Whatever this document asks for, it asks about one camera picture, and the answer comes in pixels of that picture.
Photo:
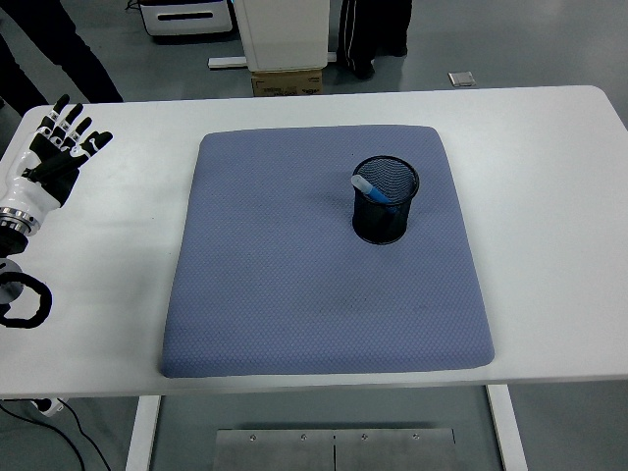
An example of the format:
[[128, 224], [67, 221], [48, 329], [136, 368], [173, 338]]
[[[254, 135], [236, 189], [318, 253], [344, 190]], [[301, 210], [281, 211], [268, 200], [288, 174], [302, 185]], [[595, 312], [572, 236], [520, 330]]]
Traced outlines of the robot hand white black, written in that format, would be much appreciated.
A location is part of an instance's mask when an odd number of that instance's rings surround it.
[[112, 139], [108, 131], [89, 131], [92, 120], [79, 103], [62, 95], [29, 135], [8, 174], [3, 208], [12, 208], [42, 222], [66, 203], [79, 169]]

